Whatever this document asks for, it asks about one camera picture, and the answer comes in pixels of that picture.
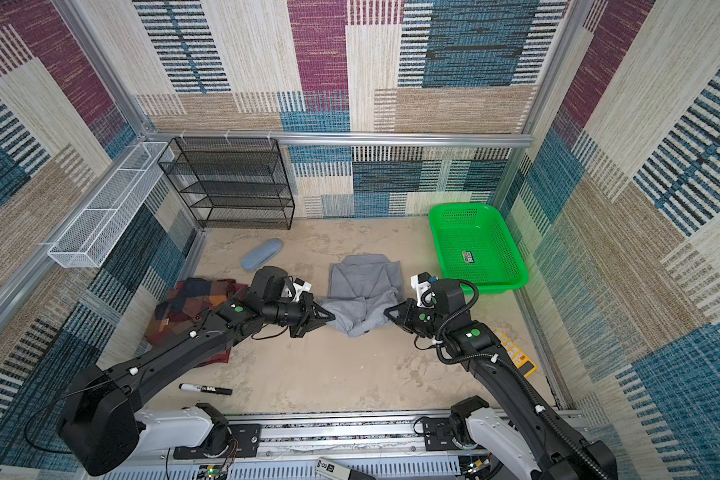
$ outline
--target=black marker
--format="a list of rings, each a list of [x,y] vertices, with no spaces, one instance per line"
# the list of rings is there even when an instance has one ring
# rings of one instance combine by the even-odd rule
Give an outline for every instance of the black marker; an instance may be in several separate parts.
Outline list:
[[[193,385],[192,383],[180,383],[179,388],[187,392],[216,393],[218,395],[232,394],[232,389],[223,389],[218,386]]]

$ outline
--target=yellow power strip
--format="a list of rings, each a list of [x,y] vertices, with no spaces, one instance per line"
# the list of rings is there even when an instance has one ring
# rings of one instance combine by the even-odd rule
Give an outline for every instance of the yellow power strip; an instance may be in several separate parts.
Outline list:
[[[520,370],[520,373],[522,373],[525,378],[528,378],[531,373],[536,371],[536,365],[528,358],[528,355],[523,353],[523,351],[520,350],[520,348],[515,345],[512,340],[509,340],[509,337],[507,337],[504,332],[496,330],[494,333],[497,337],[499,337],[501,345],[507,349],[507,353],[509,353],[509,358],[512,359],[514,365],[518,368],[518,370]]]

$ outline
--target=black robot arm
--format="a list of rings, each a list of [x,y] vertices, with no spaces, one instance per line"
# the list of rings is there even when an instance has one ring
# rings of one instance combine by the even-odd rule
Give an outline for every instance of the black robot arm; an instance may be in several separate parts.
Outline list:
[[[469,304],[464,300],[462,284],[470,285],[474,292]],[[469,309],[479,296],[477,287],[463,280],[441,279],[432,283],[431,293],[432,298],[424,301],[432,308],[419,307],[416,300],[408,299],[384,314],[406,332],[434,339],[442,362],[461,363],[488,389],[528,444],[541,470],[539,478],[615,480],[616,459],[608,447],[602,442],[589,443],[555,414],[519,372],[494,332],[471,319]],[[469,399],[451,408],[451,427],[457,441],[472,443],[466,420],[483,406],[487,405]]]
[[[302,293],[299,302],[281,299],[283,289],[292,288],[288,283],[287,272],[265,266],[256,272],[250,288],[196,316],[185,332],[105,371],[94,365],[80,372],[70,390],[84,391],[67,398],[57,432],[88,473],[103,475],[128,458],[142,428],[134,413],[198,363],[234,347],[267,323],[301,337],[335,318],[313,301],[311,293]]]

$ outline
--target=metal mesh shelf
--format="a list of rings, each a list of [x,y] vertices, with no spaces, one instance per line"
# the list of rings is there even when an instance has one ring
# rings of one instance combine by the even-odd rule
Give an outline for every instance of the metal mesh shelf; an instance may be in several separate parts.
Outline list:
[[[294,202],[277,142],[174,138],[160,168],[203,227],[290,229]]]
[[[48,256],[64,268],[100,267],[162,175],[155,159],[173,157],[167,142],[143,142],[70,223]]]

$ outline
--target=green plastic basket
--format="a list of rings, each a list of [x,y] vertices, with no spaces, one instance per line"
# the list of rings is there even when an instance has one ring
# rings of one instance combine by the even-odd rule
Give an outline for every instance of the green plastic basket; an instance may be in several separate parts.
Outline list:
[[[499,210],[483,204],[444,204],[429,211],[443,278],[469,280],[480,293],[521,288],[528,270]],[[471,293],[464,287],[465,293]]]

